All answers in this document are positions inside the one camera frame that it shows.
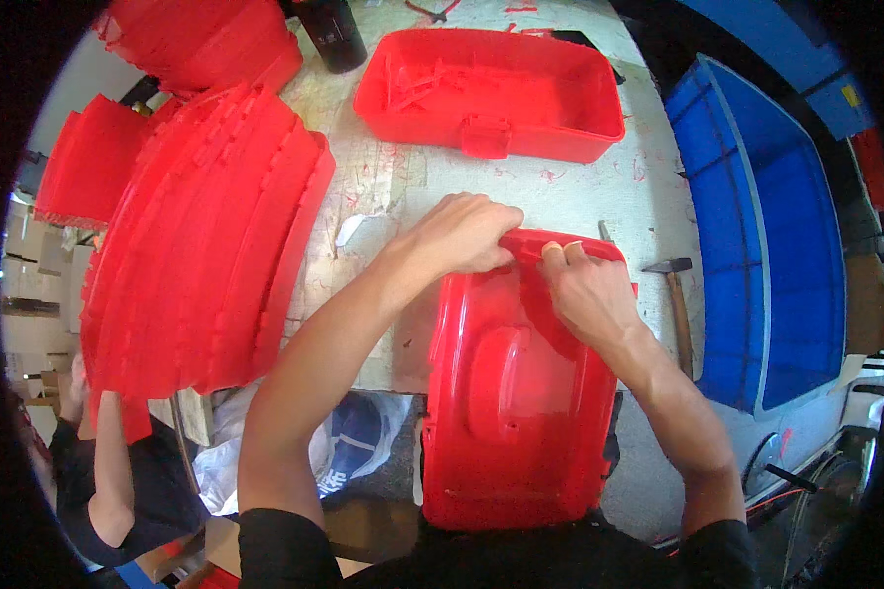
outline blue plastic crate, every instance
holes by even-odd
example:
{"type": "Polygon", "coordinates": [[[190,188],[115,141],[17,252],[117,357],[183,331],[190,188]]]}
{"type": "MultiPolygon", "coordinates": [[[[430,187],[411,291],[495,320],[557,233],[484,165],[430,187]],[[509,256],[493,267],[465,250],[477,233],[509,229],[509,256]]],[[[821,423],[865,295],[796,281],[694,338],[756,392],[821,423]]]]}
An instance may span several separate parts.
{"type": "Polygon", "coordinates": [[[828,390],[844,357],[845,266],[822,163],[789,114],[706,55],[664,109],[700,232],[698,385],[770,418],[828,390]]]}

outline fingernail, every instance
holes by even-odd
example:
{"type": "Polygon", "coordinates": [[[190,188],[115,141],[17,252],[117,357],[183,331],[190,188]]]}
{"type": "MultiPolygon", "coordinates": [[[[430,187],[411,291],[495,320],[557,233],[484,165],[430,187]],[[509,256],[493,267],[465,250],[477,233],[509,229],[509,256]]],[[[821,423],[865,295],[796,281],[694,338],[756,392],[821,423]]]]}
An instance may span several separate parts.
{"type": "Polygon", "coordinates": [[[544,244],[544,247],[540,249],[540,255],[543,255],[550,248],[557,248],[559,250],[563,250],[563,246],[555,241],[548,241],[544,244]]]}

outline hand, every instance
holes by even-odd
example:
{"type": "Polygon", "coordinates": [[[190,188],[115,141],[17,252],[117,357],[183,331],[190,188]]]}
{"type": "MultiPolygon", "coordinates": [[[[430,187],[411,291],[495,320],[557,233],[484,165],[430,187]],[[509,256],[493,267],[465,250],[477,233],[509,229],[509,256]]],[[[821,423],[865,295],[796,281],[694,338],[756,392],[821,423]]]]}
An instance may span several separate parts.
{"type": "Polygon", "coordinates": [[[514,260],[497,241],[523,220],[524,212],[516,206],[461,192],[446,195],[403,238],[412,242],[414,256],[435,278],[449,272],[487,272],[514,260]]]}
{"type": "Polygon", "coordinates": [[[85,380],[81,351],[72,358],[71,371],[59,375],[59,397],[59,417],[78,423],[82,419],[82,408],[88,398],[88,383],[85,380]]]}
{"type": "Polygon", "coordinates": [[[625,382],[634,360],[628,347],[650,334],[638,317],[625,264],[589,257],[578,241],[566,247],[551,241],[541,254],[557,317],[625,382]]]}

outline workbench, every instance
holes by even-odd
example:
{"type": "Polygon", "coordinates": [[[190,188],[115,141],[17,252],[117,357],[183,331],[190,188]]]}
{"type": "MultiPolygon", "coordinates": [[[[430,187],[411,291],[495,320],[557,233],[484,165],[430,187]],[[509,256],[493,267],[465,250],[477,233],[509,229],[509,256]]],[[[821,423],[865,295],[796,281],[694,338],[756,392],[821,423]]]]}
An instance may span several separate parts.
{"type": "MultiPolygon", "coordinates": [[[[665,279],[640,270],[665,259],[690,257],[694,266],[684,272],[684,296],[699,375],[704,301],[691,193],[655,82],[612,6],[602,0],[464,0],[448,14],[447,23],[433,24],[402,2],[350,4],[370,54],[385,34],[412,27],[506,30],[515,23],[513,34],[536,28],[581,30],[626,78],[618,86],[626,134],[587,165],[518,156],[472,159],[450,148],[380,141],[353,108],[365,65],[344,75],[330,74],[307,33],[292,19],[289,28],[298,36],[304,66],[280,96],[308,129],[327,135],[337,170],[304,253],[283,344],[389,239],[411,227],[445,194],[466,190],[519,206],[525,213],[523,227],[599,238],[599,222],[604,221],[639,285],[639,314],[674,357],[677,345],[665,279]],[[505,10],[521,6],[536,10],[505,10]],[[360,226],[338,247],[335,240],[349,218],[351,223],[361,221],[360,226]]],[[[440,10],[448,4],[424,1],[422,6],[440,10]]],[[[426,392],[436,301],[437,288],[410,305],[365,360],[355,388],[426,392]]]]}

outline black bottle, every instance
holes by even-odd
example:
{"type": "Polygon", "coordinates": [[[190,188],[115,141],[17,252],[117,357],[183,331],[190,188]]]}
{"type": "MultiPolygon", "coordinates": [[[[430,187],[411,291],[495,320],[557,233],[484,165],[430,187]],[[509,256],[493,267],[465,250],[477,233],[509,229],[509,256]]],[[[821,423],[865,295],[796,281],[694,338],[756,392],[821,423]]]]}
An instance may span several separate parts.
{"type": "Polygon", "coordinates": [[[366,61],[366,47],[346,0],[293,0],[291,9],[332,74],[349,72],[366,61]]]}

